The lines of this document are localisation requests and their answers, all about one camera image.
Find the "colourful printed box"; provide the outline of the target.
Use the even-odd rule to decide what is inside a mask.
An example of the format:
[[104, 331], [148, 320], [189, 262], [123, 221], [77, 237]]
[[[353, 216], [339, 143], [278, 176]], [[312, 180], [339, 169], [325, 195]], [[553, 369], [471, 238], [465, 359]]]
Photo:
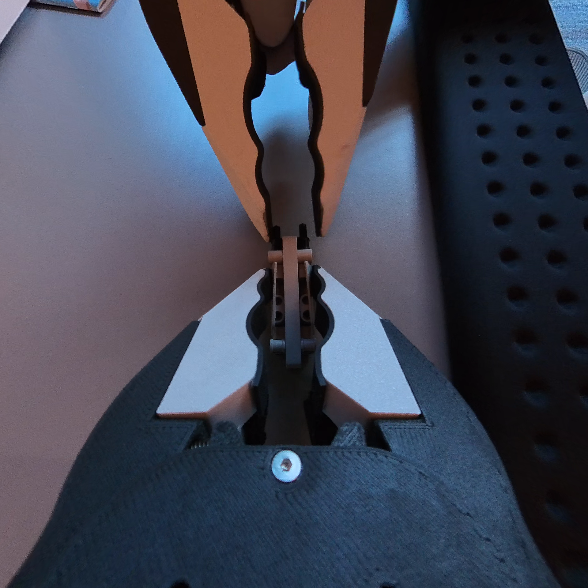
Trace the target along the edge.
[[29, 3], [42, 7], [102, 14], [109, 9], [114, 1], [30, 1]]

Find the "brown desk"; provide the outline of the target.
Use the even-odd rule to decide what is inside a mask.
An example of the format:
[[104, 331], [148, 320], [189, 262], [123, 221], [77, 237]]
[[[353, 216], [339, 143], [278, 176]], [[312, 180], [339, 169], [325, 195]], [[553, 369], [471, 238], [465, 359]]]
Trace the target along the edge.
[[[448, 375], [409, 22], [313, 248]], [[26, 9], [1, 45], [1, 587], [121, 388], [267, 248], [137, 1]]]

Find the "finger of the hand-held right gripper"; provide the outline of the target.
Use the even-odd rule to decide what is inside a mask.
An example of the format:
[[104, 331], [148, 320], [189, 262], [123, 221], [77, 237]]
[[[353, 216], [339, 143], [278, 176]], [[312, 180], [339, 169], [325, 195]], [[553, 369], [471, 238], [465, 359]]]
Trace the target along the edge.
[[326, 236], [348, 175], [366, 108], [364, 1], [312, 1], [298, 21], [299, 69], [312, 101], [309, 149], [316, 235]]
[[269, 240], [269, 195], [256, 168], [252, 47], [245, 20], [226, 1], [178, 1], [204, 116], [203, 131], [255, 228]]

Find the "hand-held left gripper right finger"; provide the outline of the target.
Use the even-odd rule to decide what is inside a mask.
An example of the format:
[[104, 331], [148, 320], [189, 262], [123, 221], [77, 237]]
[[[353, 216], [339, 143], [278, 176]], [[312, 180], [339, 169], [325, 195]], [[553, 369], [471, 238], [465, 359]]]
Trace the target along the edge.
[[314, 267], [328, 330], [317, 357], [326, 383], [322, 411], [337, 426], [418, 418], [421, 411], [380, 316], [325, 269]]

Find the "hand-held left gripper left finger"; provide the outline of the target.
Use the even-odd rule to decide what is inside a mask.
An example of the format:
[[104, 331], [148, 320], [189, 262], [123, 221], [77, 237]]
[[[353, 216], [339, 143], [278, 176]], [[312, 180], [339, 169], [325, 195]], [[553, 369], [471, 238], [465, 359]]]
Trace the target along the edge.
[[238, 429], [255, 413], [251, 382], [258, 349], [246, 319], [261, 296], [257, 271], [202, 316], [156, 414], [232, 422]]

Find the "black perforated foam pad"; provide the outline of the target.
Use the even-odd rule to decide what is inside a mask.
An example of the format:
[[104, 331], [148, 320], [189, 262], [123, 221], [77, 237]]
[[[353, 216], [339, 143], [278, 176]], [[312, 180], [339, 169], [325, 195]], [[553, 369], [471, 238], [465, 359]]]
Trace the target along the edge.
[[410, 1], [454, 385], [587, 587], [587, 111], [547, 1]]

